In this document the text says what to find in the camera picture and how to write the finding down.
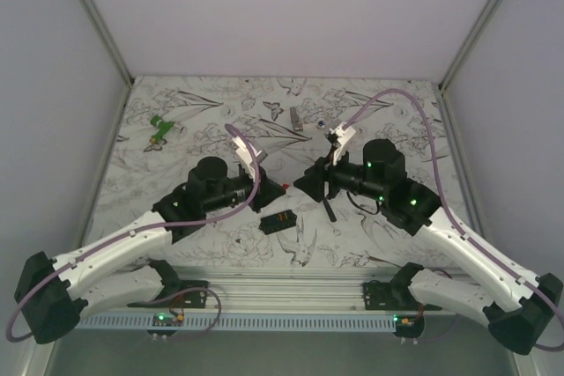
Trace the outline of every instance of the cable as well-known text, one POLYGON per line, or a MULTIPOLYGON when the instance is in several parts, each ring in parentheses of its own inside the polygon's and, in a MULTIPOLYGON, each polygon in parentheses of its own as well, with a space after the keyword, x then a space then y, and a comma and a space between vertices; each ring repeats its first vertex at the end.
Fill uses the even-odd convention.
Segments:
POLYGON ((183 295, 179 295, 178 297, 175 297, 170 304, 168 305, 168 312, 171 313, 174 316, 178 316, 178 313, 175 312, 173 310, 174 305, 178 302, 178 300, 181 300, 181 312, 180 314, 184 314, 184 296, 183 295))
POLYGON ((421 319, 423 317, 424 312, 425 312, 425 306, 423 306, 421 303, 419 303, 419 312, 417 313, 417 316, 415 316, 415 321, 418 321, 419 319, 421 319))
POLYGON ((241 203, 235 209, 227 212, 225 215, 221 215, 221 216, 217 216, 217 217, 211 217, 209 219, 203 219, 203 220, 197 220, 197 221, 162 222, 162 223, 158 223, 158 224, 150 224, 150 225, 140 226, 137 229, 129 230, 129 231, 120 233, 119 235, 116 235, 114 238, 111 238, 109 240, 105 240, 104 242, 100 243, 98 246, 96 246, 96 247, 86 251, 85 253, 81 254, 80 256, 78 256, 75 262, 66 263, 61 268, 59 268, 56 271, 54 271, 53 273, 49 274, 47 277, 45 277, 43 280, 41 280, 38 284, 36 284, 30 290, 24 296, 24 298, 22 298, 21 301, 16 305, 16 309, 11 314, 10 319, 8 320, 8 323, 6 324, 6 330, 5 330, 6 339, 8 341, 10 341, 11 343, 20 343, 22 341, 25 341, 26 339, 29 339, 33 335, 30 332, 30 333, 25 334, 25 335, 15 336, 12 333, 12 330, 13 330, 14 324, 16 322, 16 319, 18 318, 18 315, 21 313, 21 311, 26 306, 26 304, 29 302, 29 300, 38 291, 40 291, 44 286, 46 286, 53 279, 55 279, 56 277, 61 275, 64 271, 66 271, 66 270, 70 269, 71 267, 75 266, 77 262, 82 262, 84 259, 87 259, 91 255, 98 253, 100 250, 103 250, 104 248, 109 247, 112 244, 115 244, 117 241, 120 241, 120 240, 123 240, 123 239, 129 237, 131 235, 130 234, 131 231, 134 231, 135 233, 140 233, 142 231, 147 231, 147 230, 156 229, 156 228, 177 228, 177 227, 182 227, 182 226, 206 225, 206 224, 210 224, 210 223, 213 223, 213 222, 219 222, 220 220, 227 219, 228 217, 236 215, 241 210, 243 210, 245 207, 247 207, 253 201, 253 198, 255 197, 256 192, 258 191, 258 187, 260 185, 260 169, 259 169, 259 166, 258 166, 258 162, 256 160, 255 151, 253 150, 253 147, 252 147, 251 143, 249 142, 249 140, 236 127, 234 127, 233 125, 231 125, 229 123, 226 123, 225 128, 226 128, 226 131, 229 134, 231 134, 232 136, 238 136, 242 140, 242 142, 245 143, 245 147, 247 147, 247 149, 249 150, 249 155, 250 155, 250 157, 253 161, 253 168, 255 169, 255 184, 253 185, 253 189, 251 190, 247 200, 245 200, 243 203, 241 203))
POLYGON ((143 304, 144 306, 156 306, 158 304, 165 303, 165 302, 169 301, 170 299, 172 299, 174 301, 178 297, 184 297, 184 295, 190 294, 191 292, 206 292, 206 293, 212 295, 215 298, 215 300, 218 302, 218 312, 215 315, 215 319, 213 319, 213 321, 208 325, 207 328, 202 329, 195 334, 176 335, 174 337, 171 336, 168 339, 175 339, 175 340, 195 339, 195 338, 199 338, 200 336, 203 336, 203 335, 209 333, 218 324, 219 319, 221 318, 221 309, 222 309, 221 300, 219 299, 218 294, 216 294, 214 291, 210 290, 209 288, 196 286, 196 287, 193 287, 193 288, 186 288, 185 290, 175 292, 174 294, 169 295, 168 297, 165 297, 163 299, 154 299, 153 301, 145 301, 145 302, 139 303, 139 304, 143 304))
MULTIPOLYGON (((419 114, 421 115, 421 118, 423 119, 423 125, 425 126, 425 131, 427 132, 427 137, 429 138, 429 146, 431 148, 431 160, 433 162, 433 174, 434 174, 434 180, 435 183, 437 185, 437 193, 439 195, 439 197, 441 198, 441 205, 444 209, 445 214, 447 215, 447 218, 449 219, 450 223, 454 226, 454 228, 458 231, 458 233, 460 233, 461 235, 465 235, 466 231, 463 229, 463 227, 456 221, 455 217, 453 216, 452 212, 450 211, 449 205, 447 203, 447 198, 444 195, 444 190, 442 189, 442 183, 441 183, 441 177, 439 175, 439 159, 437 157, 437 151, 435 149, 434 146, 434 137, 433 137, 433 131, 431 130, 431 125, 429 124, 429 120, 427 118, 427 115, 425 114, 425 111, 423 110, 423 107, 421 107, 421 105, 419 104, 417 98, 415 98, 415 96, 413 96, 412 94, 404 91, 404 90, 400 90, 398 88, 389 88, 387 90, 384 90, 383 92, 378 92, 375 96, 373 96, 369 101, 366 102, 366 104, 361 107, 359 109, 359 111, 357 111, 356 114, 354 114, 347 122, 345 125, 343 125, 343 129, 347 129, 348 127, 350 127, 351 125, 353 125, 357 119, 359 118, 359 116, 376 100, 380 99, 382 96, 385 96, 386 94, 401 94, 403 96, 405 96, 407 99, 409 99, 413 106, 417 109, 417 111, 419 112, 419 114)), ((468 242, 470 242, 470 244, 472 244, 480 253, 482 253, 485 257, 487 257, 488 259, 490 259, 492 262, 494 262, 496 265, 498 265, 500 268, 502 268, 504 271, 506 271, 508 274, 510 274, 512 277, 514 277, 515 279, 520 279, 521 276, 515 272, 514 270, 512 270, 512 268, 510 268, 507 264, 505 264, 504 262, 502 262, 501 260, 499 260, 497 257, 495 257, 493 254, 491 254, 489 251, 487 251, 485 248, 483 248, 476 240, 474 240, 472 237, 468 237, 468 242)), ((534 286, 533 284, 531 284, 529 281, 525 281, 524 285, 529 288, 531 291, 533 291, 535 294, 537 294, 545 303, 546 305, 551 309, 551 311, 554 313, 554 315, 556 316, 556 318, 558 319, 558 321, 560 322, 562 328, 564 329, 564 313, 562 313, 558 307, 536 286, 534 286)), ((560 345, 556 346, 556 347, 550 347, 550 346, 546 346, 546 345, 540 345, 540 344, 536 344, 535 347, 537 347, 539 350, 542 351, 549 351, 549 352, 560 352, 560 351, 564 351, 564 342, 562 342, 560 345)))
POLYGON ((348 191, 346 192, 346 196, 348 197, 349 202, 351 202, 351 204, 357 209, 362 210, 372 216, 376 216, 378 213, 380 213, 380 204, 378 202, 376 202, 376 213, 374 213, 373 211, 367 210, 364 207, 358 205, 351 197, 351 193, 349 193, 348 191))

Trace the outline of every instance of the table surface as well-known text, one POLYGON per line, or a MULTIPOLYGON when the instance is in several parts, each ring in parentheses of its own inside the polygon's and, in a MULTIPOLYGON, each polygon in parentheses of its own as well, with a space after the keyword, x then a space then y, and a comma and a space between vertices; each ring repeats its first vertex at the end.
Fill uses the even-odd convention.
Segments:
MULTIPOLYGON (((87 243, 109 235, 149 210, 162 196, 187 179, 188 171, 206 156, 218 156, 236 174, 237 160, 229 122, 268 153, 262 163, 271 179, 292 184, 314 161, 327 154, 323 132, 292 130, 290 107, 305 123, 345 120, 377 92, 401 88, 415 95, 431 119, 439 168, 449 205, 465 218, 464 202, 437 109, 434 90, 426 81, 383 81, 345 78, 269 77, 139 77, 126 107, 119 137, 97 204, 87 243), (158 131, 154 115, 179 122, 165 144, 149 139, 158 131)), ((388 138, 405 155, 408 174, 435 190, 425 129, 411 102, 389 95, 375 102, 355 124, 352 162, 361 162, 364 143, 388 138)), ((374 203, 357 203, 375 211, 374 203)), ((344 268, 394 267, 407 262, 424 266, 452 265, 438 251, 388 224, 382 215, 355 209, 341 192, 331 200, 338 221, 331 223, 324 207, 296 188, 289 188, 260 214, 249 208, 235 217, 207 225, 171 247, 154 251, 153 259, 174 266, 215 268, 344 268), (258 230, 259 218, 291 209, 298 226, 276 234, 258 230)), ((219 210, 209 216, 218 216, 219 210)))

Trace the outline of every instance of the bird drawing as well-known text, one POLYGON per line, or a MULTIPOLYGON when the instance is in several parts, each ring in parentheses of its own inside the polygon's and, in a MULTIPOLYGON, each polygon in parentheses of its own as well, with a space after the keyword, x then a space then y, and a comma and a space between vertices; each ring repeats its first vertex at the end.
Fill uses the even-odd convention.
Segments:
POLYGON ((299 96, 306 86, 307 78, 277 78, 278 83, 282 88, 286 88, 286 95, 299 96))
POLYGON ((301 217, 301 221, 296 225, 296 232, 296 241, 290 241, 284 234, 278 233, 278 242, 285 253, 293 254, 290 264, 293 266, 301 265, 303 267, 309 263, 311 256, 314 253, 315 242, 317 241, 317 229, 315 229, 314 240, 311 242, 309 247, 303 236, 303 216, 301 217))

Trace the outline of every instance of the white bracket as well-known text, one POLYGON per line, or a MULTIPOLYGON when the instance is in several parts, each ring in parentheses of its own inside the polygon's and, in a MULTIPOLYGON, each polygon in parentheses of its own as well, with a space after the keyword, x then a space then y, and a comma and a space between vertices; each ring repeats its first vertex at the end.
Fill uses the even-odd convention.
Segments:
POLYGON ((332 129, 330 131, 332 135, 337 136, 337 141, 333 143, 333 146, 336 147, 336 150, 333 152, 332 160, 332 164, 334 166, 346 153, 346 145, 349 144, 354 134, 356 134, 356 130, 353 128, 353 126, 350 126, 347 129, 343 129, 345 124, 346 122, 341 122, 335 129, 332 129))
MULTIPOLYGON (((240 137, 234 136, 232 140, 237 145, 237 157, 241 162, 242 166, 245 168, 245 171, 249 174, 251 180, 255 180, 255 168, 253 167, 253 159, 250 157, 249 150, 243 140, 240 137)), ((256 161, 261 163, 266 158, 266 153, 262 150, 257 150, 254 145, 251 145, 253 152, 255 153, 256 161)))

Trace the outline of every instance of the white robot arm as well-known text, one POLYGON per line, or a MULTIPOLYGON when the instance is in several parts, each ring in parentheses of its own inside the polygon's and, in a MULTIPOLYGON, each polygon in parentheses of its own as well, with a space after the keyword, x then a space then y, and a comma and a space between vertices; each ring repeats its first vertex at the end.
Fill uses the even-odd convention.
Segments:
MULTIPOLYGON (((227 165, 222 159, 204 158, 189 172, 186 183, 131 224, 75 251, 52 259, 40 252, 26 261, 14 297, 37 343, 53 342, 86 316, 175 294, 181 289, 181 281, 164 261, 129 273, 115 272, 155 249, 190 236, 209 222, 206 213, 210 211, 238 204, 239 209, 248 205, 260 211, 286 193, 258 165, 265 157, 262 151, 241 136, 233 141, 241 159, 238 176, 227 178, 227 165)), ((22 339, 11 335, 11 325, 13 320, 8 338, 22 339)))
POLYGON ((330 131, 330 154, 319 158, 294 186, 318 202, 340 190, 375 200, 392 225, 447 255, 478 283, 461 283, 408 263, 390 283, 393 296, 400 303, 439 306, 473 319, 508 349, 528 354, 554 316, 541 296, 557 305, 562 282, 518 265, 453 210, 445 210, 435 192, 407 177, 405 157, 390 140, 369 141, 362 165, 350 163, 343 149, 352 129, 340 124, 330 131))

